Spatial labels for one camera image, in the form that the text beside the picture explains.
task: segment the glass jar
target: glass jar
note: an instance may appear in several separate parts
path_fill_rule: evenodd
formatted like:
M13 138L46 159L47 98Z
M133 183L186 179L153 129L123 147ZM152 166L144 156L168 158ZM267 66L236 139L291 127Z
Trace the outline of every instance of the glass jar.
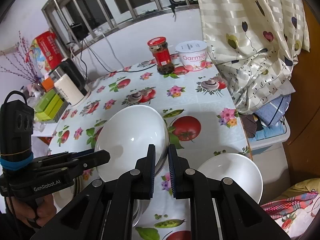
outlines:
M148 41L149 49L156 60L157 70L161 75L170 74L174 71L174 65L171 62L168 43L165 37L157 37Z

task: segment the window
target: window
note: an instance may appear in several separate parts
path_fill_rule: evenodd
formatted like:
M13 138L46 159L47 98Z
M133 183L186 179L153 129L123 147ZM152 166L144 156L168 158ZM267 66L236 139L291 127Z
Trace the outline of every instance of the window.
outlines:
M61 43L60 48L68 55L69 44L76 43L79 53L80 43L75 39L70 26L81 24L88 29L89 44L105 35L124 28L137 21L164 13L172 13L168 8L169 0L76 0L83 17L79 13L74 0L48 0L42 8L47 22L54 30ZM182 6L180 10L198 8L198 5Z

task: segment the table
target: table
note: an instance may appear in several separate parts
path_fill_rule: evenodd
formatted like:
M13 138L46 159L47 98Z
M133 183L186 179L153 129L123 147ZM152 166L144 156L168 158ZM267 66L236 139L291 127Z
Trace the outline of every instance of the table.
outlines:
M92 93L80 106L66 109L49 149L54 153L94 148L103 124L121 109L145 104L164 118L170 141L178 155L197 169L224 152L248 154L249 147L235 105L207 58L205 68L188 72L177 54L172 55L174 73L161 76L153 60L124 68L135 73L111 73L91 84ZM85 186L98 177L96 169L83 174ZM190 230L189 201L172 196L168 163L155 178L153 199L132 231L133 239L175 240Z

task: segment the white plastic lid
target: white plastic lid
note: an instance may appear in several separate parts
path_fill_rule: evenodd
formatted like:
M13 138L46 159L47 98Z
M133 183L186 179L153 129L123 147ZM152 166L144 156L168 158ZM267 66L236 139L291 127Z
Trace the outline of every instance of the white plastic lid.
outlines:
M176 46L176 51L180 53L193 53L207 48L205 41L185 41Z

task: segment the purple flower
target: purple flower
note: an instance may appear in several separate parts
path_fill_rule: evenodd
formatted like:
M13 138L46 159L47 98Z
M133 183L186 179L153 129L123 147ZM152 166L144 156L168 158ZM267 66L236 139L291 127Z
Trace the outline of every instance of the purple flower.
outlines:
M169 183L168 183L167 180L164 180L164 181L161 182L161 189L169 191Z
M220 125L227 125L227 123L224 121L223 118L219 119L219 123L220 123Z

